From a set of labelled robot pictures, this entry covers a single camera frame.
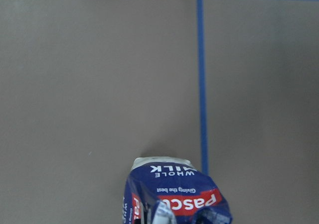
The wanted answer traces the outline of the blue white milk carton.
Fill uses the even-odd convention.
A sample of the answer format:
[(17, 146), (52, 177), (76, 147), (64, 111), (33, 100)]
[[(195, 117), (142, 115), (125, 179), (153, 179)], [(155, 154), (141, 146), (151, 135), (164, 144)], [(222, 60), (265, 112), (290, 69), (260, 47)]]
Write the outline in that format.
[(230, 224), (229, 205), (214, 181), (187, 159), (139, 157), (127, 177), (124, 224)]

